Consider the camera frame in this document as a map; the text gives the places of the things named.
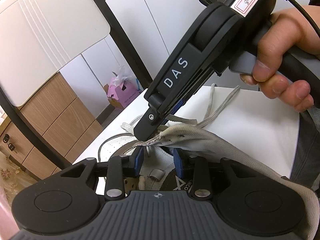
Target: white sticker with red border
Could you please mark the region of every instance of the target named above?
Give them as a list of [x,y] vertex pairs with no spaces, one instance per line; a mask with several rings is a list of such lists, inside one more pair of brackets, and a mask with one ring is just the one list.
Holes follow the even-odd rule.
[[230,7],[246,17],[258,0],[236,0]]

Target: person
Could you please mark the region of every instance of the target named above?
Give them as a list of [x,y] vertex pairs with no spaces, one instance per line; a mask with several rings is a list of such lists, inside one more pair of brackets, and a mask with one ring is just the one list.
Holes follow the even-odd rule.
[[[304,9],[320,26],[320,0],[311,0]],[[272,27],[260,40],[253,76],[240,75],[248,85],[259,85],[268,98],[279,98],[300,112],[297,151],[290,179],[311,187],[320,173],[320,109],[313,106],[310,85],[304,80],[292,84],[276,73],[283,54],[293,45],[320,60],[320,38],[296,9],[272,14]]]

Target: drawer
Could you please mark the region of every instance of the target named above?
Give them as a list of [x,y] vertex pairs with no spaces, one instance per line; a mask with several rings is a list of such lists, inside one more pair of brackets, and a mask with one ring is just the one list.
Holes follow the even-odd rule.
[[82,101],[76,98],[44,133],[43,138],[66,156],[94,120]]
[[98,121],[95,120],[76,142],[76,144],[71,148],[71,150],[67,153],[65,158],[73,163],[102,131],[102,126],[98,123]]
[[49,177],[57,167],[46,157],[44,157],[44,155],[39,152],[36,147],[33,147],[32,151],[29,153],[22,165],[40,179]]
[[50,78],[20,110],[43,135],[59,115],[76,99],[76,94],[61,73]]
[[[11,151],[8,145],[3,142],[4,135],[10,136],[9,143],[12,143],[16,148]],[[12,155],[19,163],[22,163],[27,157],[29,152],[32,150],[33,145],[29,140],[20,132],[20,130],[10,122],[8,127],[4,130],[0,137],[1,149]]]

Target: screw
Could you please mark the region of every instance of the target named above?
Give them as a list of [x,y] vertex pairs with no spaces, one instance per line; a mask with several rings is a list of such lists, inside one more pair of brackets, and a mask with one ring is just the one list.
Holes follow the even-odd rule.
[[197,197],[208,197],[210,195],[210,191],[207,189],[198,189],[195,191],[195,195]]
[[109,197],[119,197],[122,195],[122,191],[117,188],[112,188],[107,191],[107,196]]

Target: ribbed gray panel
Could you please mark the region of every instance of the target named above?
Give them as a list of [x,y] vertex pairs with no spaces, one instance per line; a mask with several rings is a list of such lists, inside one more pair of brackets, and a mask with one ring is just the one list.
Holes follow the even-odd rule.
[[[208,202],[185,191],[132,191],[124,200],[105,204],[90,224],[60,236],[21,230],[13,240],[266,240],[225,224]],[[301,240],[294,233],[269,240]]]

